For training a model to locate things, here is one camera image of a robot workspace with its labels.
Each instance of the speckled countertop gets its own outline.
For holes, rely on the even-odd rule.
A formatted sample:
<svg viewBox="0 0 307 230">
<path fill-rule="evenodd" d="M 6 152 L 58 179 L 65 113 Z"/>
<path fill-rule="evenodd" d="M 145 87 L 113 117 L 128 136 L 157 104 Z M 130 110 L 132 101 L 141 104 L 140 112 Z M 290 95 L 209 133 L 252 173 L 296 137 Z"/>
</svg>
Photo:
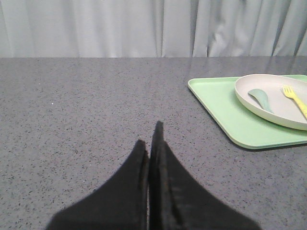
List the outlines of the speckled countertop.
<svg viewBox="0 0 307 230">
<path fill-rule="evenodd" d="M 157 120 L 194 178 L 264 230 L 307 226 L 307 145 L 233 144 L 192 78 L 307 74 L 307 57 L 0 59 L 0 229 L 42 230 L 102 185 Z"/>
</svg>

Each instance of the granite surface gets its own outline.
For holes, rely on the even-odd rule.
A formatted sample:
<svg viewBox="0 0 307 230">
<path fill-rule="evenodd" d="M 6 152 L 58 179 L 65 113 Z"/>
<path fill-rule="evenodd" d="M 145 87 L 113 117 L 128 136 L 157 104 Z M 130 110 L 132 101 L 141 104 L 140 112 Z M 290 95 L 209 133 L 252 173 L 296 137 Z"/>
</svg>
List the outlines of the granite surface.
<svg viewBox="0 0 307 230">
<path fill-rule="evenodd" d="M 179 161 L 264 230 L 307 226 L 307 145 L 251 151 L 217 126 L 192 78 L 307 74 L 307 57 L 0 59 L 0 229 L 42 230 L 102 185 L 156 121 Z"/>
</svg>

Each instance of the green tray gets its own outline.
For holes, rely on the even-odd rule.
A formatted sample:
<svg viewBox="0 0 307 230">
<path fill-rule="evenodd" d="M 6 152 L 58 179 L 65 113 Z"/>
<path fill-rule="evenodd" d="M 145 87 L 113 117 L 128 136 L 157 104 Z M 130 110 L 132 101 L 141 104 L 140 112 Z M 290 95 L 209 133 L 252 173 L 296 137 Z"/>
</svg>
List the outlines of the green tray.
<svg viewBox="0 0 307 230">
<path fill-rule="evenodd" d="M 287 77 L 307 81 L 305 75 Z M 277 125 L 242 105 L 235 94 L 238 78 L 191 79 L 188 86 L 227 136 L 239 146 L 256 150 L 307 143 L 307 131 Z"/>
</svg>

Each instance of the yellow fork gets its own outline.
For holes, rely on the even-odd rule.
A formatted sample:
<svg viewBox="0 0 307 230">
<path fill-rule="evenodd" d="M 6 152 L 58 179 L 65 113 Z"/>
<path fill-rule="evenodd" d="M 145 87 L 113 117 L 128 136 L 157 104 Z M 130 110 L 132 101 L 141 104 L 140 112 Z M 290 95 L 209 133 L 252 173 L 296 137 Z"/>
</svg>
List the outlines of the yellow fork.
<svg viewBox="0 0 307 230">
<path fill-rule="evenodd" d="M 291 98 L 295 101 L 299 109 L 301 110 L 302 114 L 307 119 L 307 106 L 298 98 L 295 94 L 291 86 L 284 85 L 283 86 L 283 93 L 287 98 Z"/>
</svg>

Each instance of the plate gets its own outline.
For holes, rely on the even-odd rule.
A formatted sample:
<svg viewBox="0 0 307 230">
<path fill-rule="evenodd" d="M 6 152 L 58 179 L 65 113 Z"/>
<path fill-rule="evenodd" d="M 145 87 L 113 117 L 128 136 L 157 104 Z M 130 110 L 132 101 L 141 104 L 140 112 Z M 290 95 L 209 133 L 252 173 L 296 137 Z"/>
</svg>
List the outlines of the plate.
<svg viewBox="0 0 307 230">
<path fill-rule="evenodd" d="M 292 99 L 283 94 L 283 86 L 290 85 L 297 96 L 307 104 L 307 83 L 301 80 L 271 74 L 251 74 L 235 83 L 238 100 L 254 114 L 273 123 L 300 130 L 307 130 L 307 120 Z M 263 110 L 248 94 L 252 89 L 262 89 L 269 98 L 273 113 Z"/>
</svg>

